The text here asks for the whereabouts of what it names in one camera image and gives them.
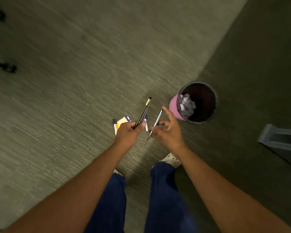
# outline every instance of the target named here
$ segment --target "pant leg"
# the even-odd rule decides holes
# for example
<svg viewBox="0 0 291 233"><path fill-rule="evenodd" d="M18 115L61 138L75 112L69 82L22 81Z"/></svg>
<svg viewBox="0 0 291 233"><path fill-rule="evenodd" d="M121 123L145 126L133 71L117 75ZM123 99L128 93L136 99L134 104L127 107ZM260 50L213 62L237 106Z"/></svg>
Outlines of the pant leg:
<svg viewBox="0 0 291 233"><path fill-rule="evenodd" d="M123 233L126 195L125 178L113 173L84 233Z"/></svg>
<svg viewBox="0 0 291 233"><path fill-rule="evenodd" d="M152 183L145 233L196 232L192 216L175 183L175 168L158 162L151 170Z"/></svg>

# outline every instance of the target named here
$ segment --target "forearm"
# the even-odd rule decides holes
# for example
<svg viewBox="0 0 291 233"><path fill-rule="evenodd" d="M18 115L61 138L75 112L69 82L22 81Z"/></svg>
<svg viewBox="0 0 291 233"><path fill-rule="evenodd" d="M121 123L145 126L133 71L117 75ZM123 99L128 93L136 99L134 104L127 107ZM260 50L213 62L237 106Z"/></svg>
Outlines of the forearm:
<svg viewBox="0 0 291 233"><path fill-rule="evenodd" d="M190 149L182 149L177 156L221 232L291 232L275 214Z"/></svg>
<svg viewBox="0 0 291 233"><path fill-rule="evenodd" d="M112 145L4 232L82 232L126 150Z"/></svg>

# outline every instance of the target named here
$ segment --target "person's left hand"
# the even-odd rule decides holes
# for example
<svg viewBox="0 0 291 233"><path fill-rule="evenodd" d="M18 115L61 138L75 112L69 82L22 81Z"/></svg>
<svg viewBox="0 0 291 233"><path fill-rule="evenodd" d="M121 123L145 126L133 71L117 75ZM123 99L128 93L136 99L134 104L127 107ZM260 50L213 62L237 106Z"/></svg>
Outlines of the person's left hand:
<svg viewBox="0 0 291 233"><path fill-rule="evenodd" d="M127 151L133 147L137 141L137 136L145 128L146 121L138 125L134 130L136 122L122 123L116 133L114 144L119 145L121 148L127 149Z"/></svg>

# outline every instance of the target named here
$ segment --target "hand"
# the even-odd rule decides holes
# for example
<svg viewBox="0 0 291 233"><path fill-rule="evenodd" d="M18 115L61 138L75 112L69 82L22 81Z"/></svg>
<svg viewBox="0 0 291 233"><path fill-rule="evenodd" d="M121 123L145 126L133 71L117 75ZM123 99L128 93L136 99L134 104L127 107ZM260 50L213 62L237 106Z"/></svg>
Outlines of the hand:
<svg viewBox="0 0 291 233"><path fill-rule="evenodd" d="M187 148L183 141L180 126L174 116L174 114L165 106L162 107L170 121L160 121L159 125L163 127L151 127L152 137L163 141L164 145L170 150L170 152L178 156L181 150Z"/></svg>
<svg viewBox="0 0 291 233"><path fill-rule="evenodd" d="M132 148L137 141L137 136L145 128L146 121L133 130L135 124L136 122L122 123L116 133L114 144L120 145L121 148L127 151Z"/></svg>

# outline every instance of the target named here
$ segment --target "pink trash can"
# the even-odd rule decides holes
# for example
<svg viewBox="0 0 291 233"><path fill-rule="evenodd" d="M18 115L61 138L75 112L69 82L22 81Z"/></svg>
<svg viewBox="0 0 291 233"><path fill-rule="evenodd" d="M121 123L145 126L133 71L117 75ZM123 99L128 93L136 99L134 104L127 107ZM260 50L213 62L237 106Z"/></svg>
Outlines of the pink trash can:
<svg viewBox="0 0 291 233"><path fill-rule="evenodd" d="M180 104L181 95L189 94L196 108L194 114L186 117L181 114ZM217 107L217 95L214 90L206 83L191 82L184 86L170 101L169 110L173 112L177 119L188 121L190 123L200 124L207 121L214 113Z"/></svg>

